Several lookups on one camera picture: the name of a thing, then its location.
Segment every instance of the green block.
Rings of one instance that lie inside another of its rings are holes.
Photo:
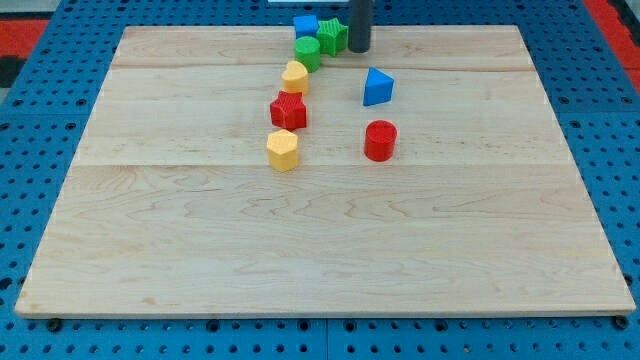
[[[294,45],[295,58],[301,62],[309,73],[320,68],[320,42],[311,36],[298,38]]]
[[[316,37],[320,42],[320,52],[333,57],[347,48],[348,26],[340,24],[337,18],[328,21],[318,21]]]

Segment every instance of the blue cube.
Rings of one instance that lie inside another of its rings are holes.
[[[316,37],[318,18],[315,15],[296,16],[293,18],[293,27],[296,29],[296,39],[303,36]]]
[[[382,71],[370,67],[367,82],[364,85],[362,105],[369,106],[391,101],[393,78]]]

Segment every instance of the colored blocks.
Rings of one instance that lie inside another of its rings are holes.
[[[302,102],[302,93],[280,91],[278,98],[271,103],[270,110],[274,126],[289,131],[307,127],[307,107]]]
[[[340,24],[336,18],[319,21],[318,24],[316,37],[320,42],[320,53],[335,57],[340,51],[347,48],[348,27]]]
[[[315,37],[318,31],[318,19],[315,15],[303,15],[293,18],[293,27],[296,30],[296,39],[303,36]]]
[[[288,93],[309,92],[309,72],[298,61],[289,61],[287,69],[282,73],[282,88]]]
[[[391,101],[392,92],[393,78],[374,67],[369,68],[362,105],[370,106]]]
[[[367,126],[364,154],[373,161],[386,161],[393,156],[398,131],[392,123],[376,120]]]
[[[267,139],[269,165],[285,172],[298,166],[298,135],[287,130],[269,134]]]
[[[303,36],[294,45],[295,59],[312,73],[320,68],[320,43],[311,36]]]

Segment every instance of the wooden board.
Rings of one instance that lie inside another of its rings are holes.
[[[280,27],[128,28],[16,305],[33,318],[496,317],[635,308],[511,26],[322,58],[278,173]],[[393,101],[361,106],[368,66]],[[362,154],[393,121],[394,157]]]

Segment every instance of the red surface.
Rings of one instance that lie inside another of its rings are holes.
[[[364,154],[373,161],[386,161],[393,156],[398,131],[392,123],[376,120],[367,126]]]
[[[618,11],[607,0],[584,0],[600,31],[627,71],[636,91],[640,92],[640,47],[631,39],[631,32],[620,22]]]
[[[307,127],[307,107],[302,102],[302,93],[278,93],[271,103],[271,123],[274,126],[293,131]]]
[[[49,20],[0,20],[0,56],[26,59]]]

